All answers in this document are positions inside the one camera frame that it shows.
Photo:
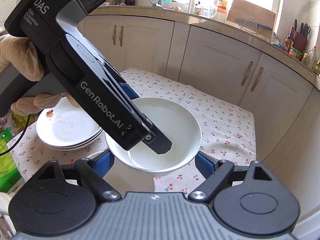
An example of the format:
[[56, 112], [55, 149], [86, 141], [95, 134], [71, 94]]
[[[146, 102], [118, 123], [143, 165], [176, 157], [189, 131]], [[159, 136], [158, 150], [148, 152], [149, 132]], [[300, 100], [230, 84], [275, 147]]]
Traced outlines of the small white deep plate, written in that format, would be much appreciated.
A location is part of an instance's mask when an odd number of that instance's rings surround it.
[[102, 128], [81, 108], [62, 98], [53, 108], [44, 109], [36, 122], [39, 138], [53, 146], [79, 144]]

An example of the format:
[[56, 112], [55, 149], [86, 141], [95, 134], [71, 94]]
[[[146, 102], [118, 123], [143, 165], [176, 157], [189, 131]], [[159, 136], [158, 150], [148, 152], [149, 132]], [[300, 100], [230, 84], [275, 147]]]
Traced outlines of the white bowl pink flowers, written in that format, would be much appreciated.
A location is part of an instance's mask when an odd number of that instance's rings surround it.
[[88, 159], [100, 159], [105, 155], [104, 151], [99, 151], [99, 152], [95, 152], [90, 154], [89, 156], [87, 156]]

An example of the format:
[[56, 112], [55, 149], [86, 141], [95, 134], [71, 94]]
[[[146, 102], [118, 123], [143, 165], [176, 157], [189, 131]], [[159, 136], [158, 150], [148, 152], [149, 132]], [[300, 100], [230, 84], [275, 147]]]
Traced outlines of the stained white plate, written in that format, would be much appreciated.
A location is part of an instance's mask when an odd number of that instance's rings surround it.
[[54, 146], [54, 147], [72, 147], [72, 146], [75, 146], [75, 145], [71, 145], [71, 146]]

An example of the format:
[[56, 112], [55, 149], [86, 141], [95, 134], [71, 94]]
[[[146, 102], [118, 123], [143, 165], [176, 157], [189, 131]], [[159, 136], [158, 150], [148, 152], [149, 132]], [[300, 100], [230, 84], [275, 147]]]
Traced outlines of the large white plate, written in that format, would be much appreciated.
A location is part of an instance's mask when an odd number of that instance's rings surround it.
[[44, 143], [44, 145], [46, 147], [50, 148], [50, 149], [57, 150], [57, 151], [76, 151], [76, 150], [80, 150], [80, 149], [85, 148], [86, 146], [90, 145], [96, 139], [98, 139], [100, 135], [102, 135], [102, 132], [97, 134], [95, 137], [90, 139], [88, 142], [84, 142], [84, 143], [82, 143], [80, 145], [75, 145], [75, 146], [72, 146], [72, 147], [54, 147], [54, 146], [50, 146], [50, 145], [48, 145], [46, 143]]

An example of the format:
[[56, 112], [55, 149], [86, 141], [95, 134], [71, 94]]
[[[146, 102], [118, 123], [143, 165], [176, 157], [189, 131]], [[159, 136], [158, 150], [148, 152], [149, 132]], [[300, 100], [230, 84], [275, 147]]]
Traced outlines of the cherry print tablecloth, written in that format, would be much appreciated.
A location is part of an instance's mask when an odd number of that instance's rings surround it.
[[[256, 159], [254, 117], [251, 112], [189, 85], [144, 70], [129, 68], [122, 71], [121, 76], [141, 97], [158, 96], [174, 100], [189, 109], [201, 126], [200, 151], [203, 153], [216, 160], [230, 160], [240, 166], [249, 165]], [[71, 164], [81, 157], [87, 157], [106, 148], [106, 140], [101, 135], [81, 150], [70, 152], [51, 150], [40, 141], [36, 126], [32, 124], [11, 151], [11, 156], [22, 178], [28, 181], [49, 159], [57, 159], [61, 164]], [[115, 160], [104, 178], [121, 194], [127, 191], [189, 194], [204, 182], [204, 177], [196, 169], [194, 162], [167, 176], [152, 179], [150, 175], [132, 170]]]

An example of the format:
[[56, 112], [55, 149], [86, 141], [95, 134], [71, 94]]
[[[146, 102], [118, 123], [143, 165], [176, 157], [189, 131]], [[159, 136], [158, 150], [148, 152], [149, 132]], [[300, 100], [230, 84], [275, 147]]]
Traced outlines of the yellow plastic bag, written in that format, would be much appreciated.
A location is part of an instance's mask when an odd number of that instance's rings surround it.
[[31, 125], [34, 122], [36, 122], [38, 119], [38, 114], [31, 114], [29, 116], [30, 116], [30, 119], [28, 120], [28, 116], [22, 116], [22, 115], [18, 115], [16, 113], [12, 113], [11, 120], [13, 122], [14, 128], [17, 131], [22, 131], [25, 128], [27, 121], [29, 121], [28, 125]]

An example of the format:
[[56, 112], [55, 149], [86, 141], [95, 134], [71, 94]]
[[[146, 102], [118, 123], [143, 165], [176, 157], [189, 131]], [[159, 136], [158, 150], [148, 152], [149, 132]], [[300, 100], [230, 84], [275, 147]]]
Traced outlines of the green package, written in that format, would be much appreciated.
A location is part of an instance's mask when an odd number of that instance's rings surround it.
[[1, 130], [0, 187], [1, 192], [5, 193], [14, 191], [22, 179], [11, 154], [3, 154], [8, 150], [7, 143], [11, 139], [12, 135], [8, 128]]

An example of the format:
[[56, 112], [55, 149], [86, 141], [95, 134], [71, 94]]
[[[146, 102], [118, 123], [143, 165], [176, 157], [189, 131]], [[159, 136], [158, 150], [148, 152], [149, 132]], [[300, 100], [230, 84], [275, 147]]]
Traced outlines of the white cabinet row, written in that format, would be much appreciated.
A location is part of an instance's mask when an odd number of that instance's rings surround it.
[[253, 114], [256, 160], [292, 191], [300, 239], [319, 239], [319, 90], [288, 64], [188, 23], [93, 15], [80, 31], [120, 72], [136, 68]]

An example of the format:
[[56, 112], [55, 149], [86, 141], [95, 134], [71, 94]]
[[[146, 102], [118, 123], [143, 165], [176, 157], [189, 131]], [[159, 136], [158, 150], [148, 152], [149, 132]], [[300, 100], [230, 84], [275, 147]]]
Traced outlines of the soy sauce bottle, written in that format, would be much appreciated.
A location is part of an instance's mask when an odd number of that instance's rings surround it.
[[295, 32], [295, 28], [294, 26], [291, 26], [290, 28], [290, 32], [287, 35], [287, 37], [285, 38], [285, 42], [284, 42], [284, 46], [283, 46], [283, 51], [285, 51], [286, 53], [289, 53], [290, 48], [293, 45], [293, 34]]

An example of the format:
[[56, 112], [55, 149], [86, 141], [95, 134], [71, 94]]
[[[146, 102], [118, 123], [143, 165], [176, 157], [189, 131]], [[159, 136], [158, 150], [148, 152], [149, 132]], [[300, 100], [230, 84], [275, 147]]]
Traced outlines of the oil bottle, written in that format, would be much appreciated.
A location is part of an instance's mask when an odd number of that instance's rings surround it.
[[315, 67], [315, 64], [316, 64], [316, 59], [317, 59], [316, 50], [317, 50], [317, 47], [313, 46], [313, 48], [308, 52], [308, 63], [306, 66], [310, 71], [313, 71], [313, 68]]

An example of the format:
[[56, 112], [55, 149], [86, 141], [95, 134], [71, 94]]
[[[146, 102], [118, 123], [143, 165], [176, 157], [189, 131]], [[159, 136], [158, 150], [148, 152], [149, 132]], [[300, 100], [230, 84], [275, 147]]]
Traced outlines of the knife block with knives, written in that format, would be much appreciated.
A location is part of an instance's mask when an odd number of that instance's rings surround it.
[[297, 20], [294, 23], [293, 47], [299, 52], [303, 52], [308, 41], [307, 36], [310, 34], [311, 28], [307, 23], [301, 23], [298, 26]]

